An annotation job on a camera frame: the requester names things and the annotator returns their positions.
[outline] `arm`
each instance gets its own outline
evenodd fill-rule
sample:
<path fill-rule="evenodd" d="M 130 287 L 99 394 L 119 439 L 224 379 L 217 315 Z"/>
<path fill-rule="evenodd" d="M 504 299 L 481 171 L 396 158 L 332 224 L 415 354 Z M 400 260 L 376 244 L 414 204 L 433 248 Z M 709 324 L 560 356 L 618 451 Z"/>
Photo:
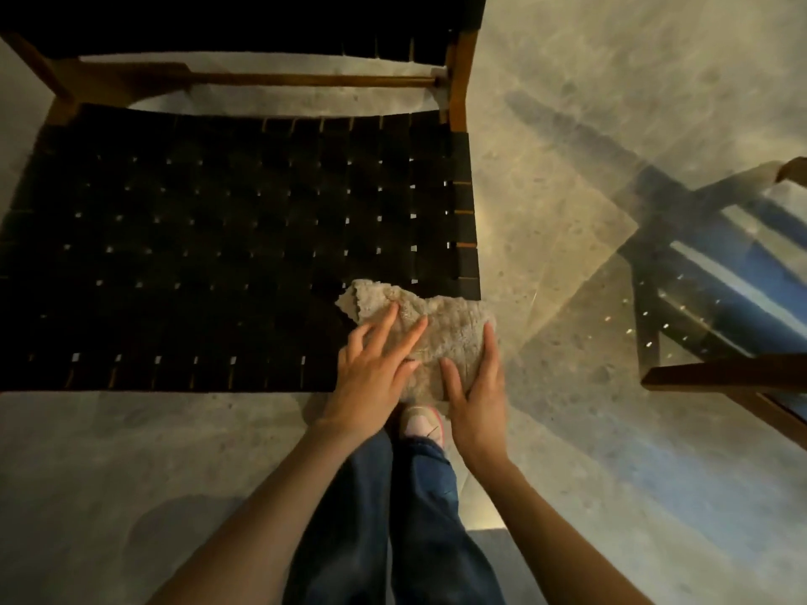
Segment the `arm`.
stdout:
<path fill-rule="evenodd" d="M 468 397 L 457 367 L 440 365 L 449 395 L 454 443 L 485 488 L 550 603 L 649 603 L 605 557 L 530 487 L 507 454 L 504 368 L 493 327 L 485 325 L 485 356 Z"/>
<path fill-rule="evenodd" d="M 253 605 L 279 593 L 308 521 L 345 459 L 387 422 L 418 361 L 405 361 L 426 328 L 422 318 L 382 355 L 398 305 L 359 326 L 339 352 L 337 388 L 280 466 L 149 601 L 152 605 Z"/>

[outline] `sneaker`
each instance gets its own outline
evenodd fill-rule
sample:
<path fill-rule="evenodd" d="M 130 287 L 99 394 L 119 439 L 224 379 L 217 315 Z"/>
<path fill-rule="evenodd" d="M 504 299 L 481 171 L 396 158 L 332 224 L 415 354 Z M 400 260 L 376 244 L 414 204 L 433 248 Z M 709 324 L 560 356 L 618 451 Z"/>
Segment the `sneaker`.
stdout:
<path fill-rule="evenodd" d="M 443 418 L 431 406 L 407 406 L 400 417 L 399 435 L 403 437 L 428 437 L 440 449 L 445 447 Z"/>

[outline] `hand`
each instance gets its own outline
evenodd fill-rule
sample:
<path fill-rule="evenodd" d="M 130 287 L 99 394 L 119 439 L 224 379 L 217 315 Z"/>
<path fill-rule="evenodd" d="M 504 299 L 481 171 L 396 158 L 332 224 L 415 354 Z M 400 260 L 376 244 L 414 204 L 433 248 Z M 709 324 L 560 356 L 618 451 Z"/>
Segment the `hand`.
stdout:
<path fill-rule="evenodd" d="M 507 460 L 507 396 L 493 325 L 485 323 L 484 356 L 467 398 L 454 362 L 440 359 L 440 367 L 454 443 L 470 472 L 476 475 L 486 463 Z"/>
<path fill-rule="evenodd" d="M 395 348 L 382 355 L 397 315 L 398 304 L 390 304 L 381 323 L 357 327 L 348 336 L 348 345 L 339 350 L 337 388 L 321 421 L 352 437 L 356 447 L 383 428 L 407 380 L 420 366 L 420 361 L 406 357 L 429 324 L 425 316 Z M 373 334 L 365 346 L 370 330 Z"/>

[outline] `beige towel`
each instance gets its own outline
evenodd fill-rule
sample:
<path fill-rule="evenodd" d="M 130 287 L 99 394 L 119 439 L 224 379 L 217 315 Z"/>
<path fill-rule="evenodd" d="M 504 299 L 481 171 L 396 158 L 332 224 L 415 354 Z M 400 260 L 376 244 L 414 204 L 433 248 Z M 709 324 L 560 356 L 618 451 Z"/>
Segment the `beige towel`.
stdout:
<path fill-rule="evenodd" d="M 421 315 L 429 316 L 429 326 L 409 355 L 423 365 L 409 381 L 403 399 L 431 404 L 445 399 L 439 364 L 443 356 L 457 364 L 462 387 L 467 392 L 482 359 L 483 326 L 487 321 L 496 325 L 485 304 L 455 297 L 421 299 L 399 286 L 354 280 L 337 305 L 357 324 L 364 324 L 368 320 L 377 322 L 391 302 L 398 302 L 400 311 L 387 347 L 398 344 Z"/>

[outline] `cloth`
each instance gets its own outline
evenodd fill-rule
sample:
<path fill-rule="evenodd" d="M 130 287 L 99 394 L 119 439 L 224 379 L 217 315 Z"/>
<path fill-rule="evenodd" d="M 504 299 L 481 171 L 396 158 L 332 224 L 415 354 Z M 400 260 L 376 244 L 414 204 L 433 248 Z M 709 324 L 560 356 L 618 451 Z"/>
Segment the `cloth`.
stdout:
<path fill-rule="evenodd" d="M 429 316 L 429 327 L 409 355 L 423 365 L 415 372 L 403 392 L 403 398 L 418 403 L 433 403 L 446 398 L 439 359 L 449 357 L 457 365 L 462 388 L 468 392 L 479 370 L 483 355 L 482 329 L 487 321 L 496 321 L 484 302 L 461 297 L 422 299 L 392 284 L 354 280 L 339 297 L 337 305 L 357 324 L 378 322 L 391 302 L 400 304 L 388 347 L 397 345 L 421 315 Z"/>
<path fill-rule="evenodd" d="M 291 562 L 283 605 L 383 605 L 387 542 L 398 605 L 504 605 L 459 519 L 457 481 L 430 439 L 380 431 L 340 468 Z"/>

